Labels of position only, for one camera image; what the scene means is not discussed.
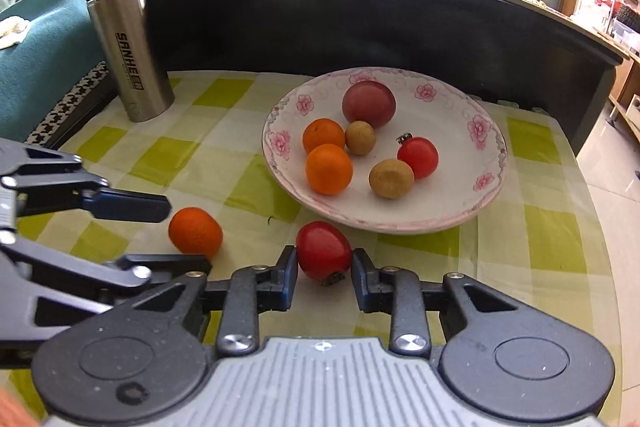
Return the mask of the orange tangerine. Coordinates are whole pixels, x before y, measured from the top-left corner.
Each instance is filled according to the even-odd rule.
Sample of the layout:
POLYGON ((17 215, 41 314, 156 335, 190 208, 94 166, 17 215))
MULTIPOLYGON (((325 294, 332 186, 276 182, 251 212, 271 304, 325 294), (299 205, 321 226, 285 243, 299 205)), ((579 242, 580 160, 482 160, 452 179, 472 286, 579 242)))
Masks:
POLYGON ((305 128, 302 141, 306 154, 323 144, 344 148, 346 144, 345 131, 336 121, 329 118, 319 118, 311 121, 305 128))
POLYGON ((212 260, 224 241, 224 232, 205 210, 186 207, 171 218, 168 237, 181 254, 202 255, 212 260))
POLYGON ((322 144, 308 154, 305 174, 309 186, 315 192, 333 196, 349 186, 354 167, 352 160, 341 147, 322 144))

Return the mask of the red cherry tomato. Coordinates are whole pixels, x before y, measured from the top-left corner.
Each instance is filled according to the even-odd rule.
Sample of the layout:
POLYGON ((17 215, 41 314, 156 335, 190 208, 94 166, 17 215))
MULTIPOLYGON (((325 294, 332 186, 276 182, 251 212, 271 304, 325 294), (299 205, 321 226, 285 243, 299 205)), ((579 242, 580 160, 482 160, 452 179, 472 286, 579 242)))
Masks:
POLYGON ((323 221, 304 225, 296 235, 295 249, 299 268, 323 286, 343 280, 352 267, 352 247, 346 236, 323 221))
POLYGON ((439 153, 430 140, 405 133, 398 136, 397 142, 397 159, 412 169, 414 179, 422 180, 435 172, 439 164, 439 153))

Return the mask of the brown kiwi fruit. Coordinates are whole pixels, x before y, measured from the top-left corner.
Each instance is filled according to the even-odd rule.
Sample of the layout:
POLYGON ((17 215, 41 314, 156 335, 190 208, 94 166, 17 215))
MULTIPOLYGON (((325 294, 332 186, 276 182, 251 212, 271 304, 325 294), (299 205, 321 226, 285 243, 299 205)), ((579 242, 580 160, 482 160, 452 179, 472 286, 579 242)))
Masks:
POLYGON ((376 134, 370 124, 356 120, 347 127, 345 142, 352 155, 366 156, 375 147, 376 134))
POLYGON ((380 197, 400 199, 413 188, 414 174, 405 161, 388 158, 371 169, 369 184, 371 190, 380 197))

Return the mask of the large red apple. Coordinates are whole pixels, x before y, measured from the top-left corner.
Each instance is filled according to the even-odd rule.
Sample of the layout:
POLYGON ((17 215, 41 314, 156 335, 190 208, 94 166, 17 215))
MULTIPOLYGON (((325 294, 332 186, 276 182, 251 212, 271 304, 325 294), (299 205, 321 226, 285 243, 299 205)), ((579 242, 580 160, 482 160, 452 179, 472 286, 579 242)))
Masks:
POLYGON ((396 98, 383 83, 361 81, 345 92, 342 112, 348 122, 364 121, 378 129, 395 116, 396 98))

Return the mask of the teal sofa blanket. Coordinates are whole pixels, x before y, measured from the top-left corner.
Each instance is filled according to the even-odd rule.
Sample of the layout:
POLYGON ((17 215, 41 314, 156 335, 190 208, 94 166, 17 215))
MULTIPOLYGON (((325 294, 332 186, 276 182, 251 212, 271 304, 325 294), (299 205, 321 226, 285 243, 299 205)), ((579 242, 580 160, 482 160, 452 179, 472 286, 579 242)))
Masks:
POLYGON ((1 52, 1 135, 23 142, 96 65, 113 77, 86 0, 23 0, 1 15, 10 16, 32 22, 23 42, 1 52))

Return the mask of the cream cloth on sofa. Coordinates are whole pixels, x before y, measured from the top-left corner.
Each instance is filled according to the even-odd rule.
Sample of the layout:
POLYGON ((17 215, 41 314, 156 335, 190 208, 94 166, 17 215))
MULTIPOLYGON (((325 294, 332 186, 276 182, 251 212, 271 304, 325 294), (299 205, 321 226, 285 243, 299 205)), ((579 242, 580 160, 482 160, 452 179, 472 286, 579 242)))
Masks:
POLYGON ((19 16, 10 16, 0 22, 0 49, 17 46, 26 38, 32 27, 30 20, 24 20, 19 16))

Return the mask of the stainless steel thermos bottle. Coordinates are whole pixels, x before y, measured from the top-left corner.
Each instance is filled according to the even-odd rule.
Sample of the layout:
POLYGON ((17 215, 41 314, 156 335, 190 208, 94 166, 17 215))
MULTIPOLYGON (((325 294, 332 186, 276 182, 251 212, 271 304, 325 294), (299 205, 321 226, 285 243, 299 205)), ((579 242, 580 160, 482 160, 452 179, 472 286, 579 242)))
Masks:
POLYGON ((145 0, 86 0, 120 101, 133 122, 164 113, 175 101, 146 35, 145 0))

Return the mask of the white floral bowl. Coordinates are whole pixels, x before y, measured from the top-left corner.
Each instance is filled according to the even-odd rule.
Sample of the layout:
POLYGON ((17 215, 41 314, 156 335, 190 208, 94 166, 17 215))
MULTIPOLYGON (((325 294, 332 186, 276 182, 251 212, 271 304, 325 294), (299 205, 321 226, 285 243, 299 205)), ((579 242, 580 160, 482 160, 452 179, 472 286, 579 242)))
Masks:
POLYGON ((288 92, 267 116, 262 153, 273 178, 306 208, 342 225, 399 235, 469 221, 498 196, 509 170, 506 139, 480 103, 433 77, 384 67, 330 72, 288 92), (343 96, 363 80, 383 83, 393 92, 395 116, 376 130, 372 152, 352 160, 349 186, 337 195, 321 195, 306 180, 303 132, 318 118, 345 126, 343 96), (432 141, 439 164, 408 195, 385 199, 370 189, 369 172, 397 154, 397 138, 405 133, 432 141))

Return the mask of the dark coffee table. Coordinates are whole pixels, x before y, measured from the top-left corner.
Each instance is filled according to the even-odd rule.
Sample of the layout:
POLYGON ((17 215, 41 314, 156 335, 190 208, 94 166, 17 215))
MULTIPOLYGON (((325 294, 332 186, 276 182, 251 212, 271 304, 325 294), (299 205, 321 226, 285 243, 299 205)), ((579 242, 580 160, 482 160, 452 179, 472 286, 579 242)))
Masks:
POLYGON ((604 39, 525 0, 146 0, 146 34, 170 71, 420 72, 487 102, 544 110, 573 150, 623 61, 604 39))

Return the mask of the wooden tv cabinet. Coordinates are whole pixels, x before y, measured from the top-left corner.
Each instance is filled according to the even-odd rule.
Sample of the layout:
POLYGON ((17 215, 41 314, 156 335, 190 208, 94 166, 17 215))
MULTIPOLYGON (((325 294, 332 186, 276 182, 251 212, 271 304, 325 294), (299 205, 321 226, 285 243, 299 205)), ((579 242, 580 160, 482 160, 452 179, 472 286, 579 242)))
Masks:
POLYGON ((608 114, 608 123, 614 126, 617 121, 623 121, 636 139, 639 139, 640 126, 639 94, 639 57, 631 54, 615 69, 614 84, 608 95, 608 101, 613 105, 608 114))

